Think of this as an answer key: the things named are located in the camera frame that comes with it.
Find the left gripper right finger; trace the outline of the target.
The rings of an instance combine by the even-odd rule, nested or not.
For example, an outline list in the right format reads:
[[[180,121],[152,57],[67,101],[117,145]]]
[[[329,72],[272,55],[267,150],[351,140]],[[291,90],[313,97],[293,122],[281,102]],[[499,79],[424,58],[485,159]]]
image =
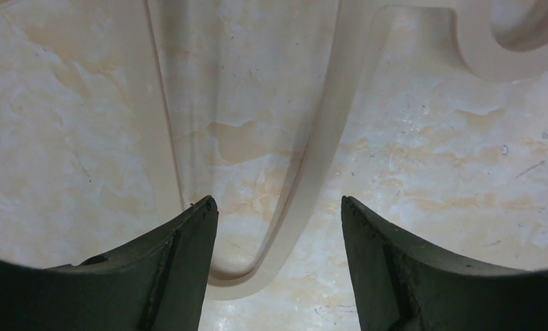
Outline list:
[[[341,222],[362,330],[548,330],[548,269],[456,254],[354,197]]]

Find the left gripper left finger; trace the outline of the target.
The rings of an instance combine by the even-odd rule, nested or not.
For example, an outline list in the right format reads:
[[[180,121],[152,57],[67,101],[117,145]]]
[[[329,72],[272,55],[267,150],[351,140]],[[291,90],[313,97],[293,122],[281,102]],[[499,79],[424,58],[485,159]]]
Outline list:
[[[218,215],[204,197],[79,265],[0,260],[0,330],[197,330]]]

